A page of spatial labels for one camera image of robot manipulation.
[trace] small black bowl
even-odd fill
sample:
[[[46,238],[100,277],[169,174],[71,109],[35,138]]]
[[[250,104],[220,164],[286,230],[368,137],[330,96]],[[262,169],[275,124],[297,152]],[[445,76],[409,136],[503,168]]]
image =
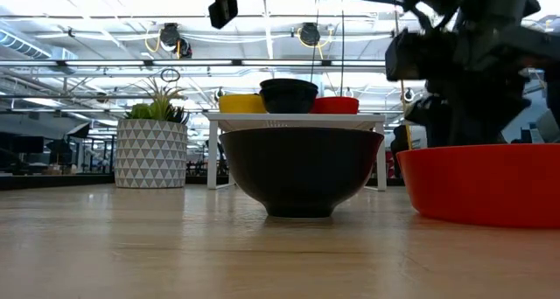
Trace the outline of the small black bowl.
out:
[[[220,136],[235,182],[270,216],[328,217],[371,176],[383,135],[354,129],[246,129]]]
[[[261,83],[264,107],[272,114],[306,114],[313,108],[317,85],[305,80],[273,79]]]

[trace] red bowl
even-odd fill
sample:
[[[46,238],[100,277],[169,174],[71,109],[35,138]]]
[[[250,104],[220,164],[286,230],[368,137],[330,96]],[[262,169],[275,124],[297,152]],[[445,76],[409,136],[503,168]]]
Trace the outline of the red bowl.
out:
[[[324,97],[315,99],[314,114],[357,115],[360,102],[351,97]]]
[[[442,147],[397,155],[420,214],[464,224],[560,227],[560,144]]]

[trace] small white table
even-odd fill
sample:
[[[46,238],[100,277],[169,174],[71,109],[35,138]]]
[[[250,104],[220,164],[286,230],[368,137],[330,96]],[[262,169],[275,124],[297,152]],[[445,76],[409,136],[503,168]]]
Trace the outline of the small white table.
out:
[[[218,129],[230,132],[239,129],[315,127],[341,129],[374,129],[384,134],[385,115],[280,115],[280,114],[219,114],[204,113],[210,121],[210,140],[208,141],[208,189],[215,190],[235,184],[232,174],[229,183],[216,185]],[[387,190],[385,170],[385,147],[381,144],[377,152],[377,190]]]

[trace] shelf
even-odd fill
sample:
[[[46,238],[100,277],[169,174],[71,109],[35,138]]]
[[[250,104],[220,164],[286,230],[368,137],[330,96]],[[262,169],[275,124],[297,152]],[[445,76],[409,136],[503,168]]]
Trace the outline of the shelf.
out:
[[[211,122],[226,132],[240,129],[314,127],[370,130],[384,123],[385,115],[280,115],[204,113]]]

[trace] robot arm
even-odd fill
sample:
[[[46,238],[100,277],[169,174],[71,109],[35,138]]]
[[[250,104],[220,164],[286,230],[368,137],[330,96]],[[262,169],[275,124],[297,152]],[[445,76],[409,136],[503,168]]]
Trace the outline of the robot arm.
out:
[[[540,10],[536,0],[367,0],[412,11],[422,31],[402,31],[385,54],[388,80],[427,80],[428,92],[405,110],[407,120],[426,126],[437,146],[497,143],[501,131],[530,101],[522,98],[523,68],[542,68],[549,106],[560,118],[560,36],[521,26]],[[426,3],[443,20],[432,26],[416,8]],[[210,6],[213,26],[236,14],[236,2]],[[445,27],[458,14],[452,30]]]

